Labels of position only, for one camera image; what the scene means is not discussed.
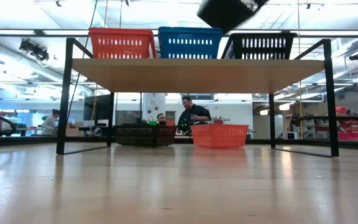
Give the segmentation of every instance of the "floor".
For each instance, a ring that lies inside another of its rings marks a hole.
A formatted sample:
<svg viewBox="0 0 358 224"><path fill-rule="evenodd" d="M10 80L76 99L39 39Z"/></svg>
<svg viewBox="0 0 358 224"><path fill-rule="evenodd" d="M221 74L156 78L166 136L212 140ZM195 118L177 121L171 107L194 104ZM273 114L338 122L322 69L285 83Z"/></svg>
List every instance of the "floor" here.
<svg viewBox="0 0 358 224"><path fill-rule="evenodd" d="M56 156L54 144L0 147L0 223L358 224L358 151L330 159L268 146L114 145Z"/></svg>

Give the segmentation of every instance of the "orange plastic basket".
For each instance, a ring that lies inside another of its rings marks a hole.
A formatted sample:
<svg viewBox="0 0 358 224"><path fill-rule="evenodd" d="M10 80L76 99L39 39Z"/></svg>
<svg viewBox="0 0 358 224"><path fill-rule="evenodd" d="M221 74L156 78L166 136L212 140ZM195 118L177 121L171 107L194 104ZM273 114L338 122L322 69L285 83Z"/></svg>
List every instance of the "orange plastic basket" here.
<svg viewBox="0 0 358 224"><path fill-rule="evenodd" d="M228 148L242 147L246 143L248 125L205 124L191 126L197 146Z"/></svg>
<svg viewBox="0 0 358 224"><path fill-rule="evenodd" d="M156 58L154 36L147 29L89 28L94 58Z"/></svg>

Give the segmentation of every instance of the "blue basket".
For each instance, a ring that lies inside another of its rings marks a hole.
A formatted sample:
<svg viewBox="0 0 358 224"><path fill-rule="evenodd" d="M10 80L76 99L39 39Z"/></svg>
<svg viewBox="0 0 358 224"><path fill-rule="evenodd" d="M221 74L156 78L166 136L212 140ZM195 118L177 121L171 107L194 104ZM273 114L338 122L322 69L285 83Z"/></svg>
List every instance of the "blue basket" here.
<svg viewBox="0 0 358 224"><path fill-rule="evenodd" d="M222 35L220 28L160 27L158 41L161 57L216 58Z"/></svg>

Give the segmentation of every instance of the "person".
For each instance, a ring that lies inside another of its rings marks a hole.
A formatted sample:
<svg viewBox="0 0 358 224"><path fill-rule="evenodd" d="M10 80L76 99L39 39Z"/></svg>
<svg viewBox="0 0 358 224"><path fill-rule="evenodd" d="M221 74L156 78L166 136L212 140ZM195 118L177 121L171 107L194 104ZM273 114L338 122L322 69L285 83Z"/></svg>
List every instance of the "person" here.
<svg viewBox="0 0 358 224"><path fill-rule="evenodd" d="M56 134L56 125L55 119L57 119L60 115L59 110L52 110L52 115L47 116L45 121L42 123L42 131L41 135L54 135Z"/></svg>
<svg viewBox="0 0 358 224"><path fill-rule="evenodd" d="M158 122L166 122L165 115L163 113L160 113L157 115L157 121Z"/></svg>
<svg viewBox="0 0 358 224"><path fill-rule="evenodd" d="M186 120L193 122L203 122L203 121L210 121L211 115L207 109L203 106L198 106L191 100L190 97L185 96L182 99L182 104L185 107L184 112L179 117L179 120Z"/></svg>

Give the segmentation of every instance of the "black wicker basket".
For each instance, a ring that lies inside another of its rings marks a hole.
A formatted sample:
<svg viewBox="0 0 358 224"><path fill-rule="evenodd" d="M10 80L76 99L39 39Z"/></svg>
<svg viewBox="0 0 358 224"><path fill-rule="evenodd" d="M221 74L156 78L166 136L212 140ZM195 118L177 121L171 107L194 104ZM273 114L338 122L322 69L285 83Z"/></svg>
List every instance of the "black wicker basket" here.
<svg viewBox="0 0 358 224"><path fill-rule="evenodd" d="M177 127L162 125L115 126L117 143L128 146L169 146L173 144Z"/></svg>
<svg viewBox="0 0 358 224"><path fill-rule="evenodd" d="M294 33L231 34L222 58L288 60L294 37Z"/></svg>

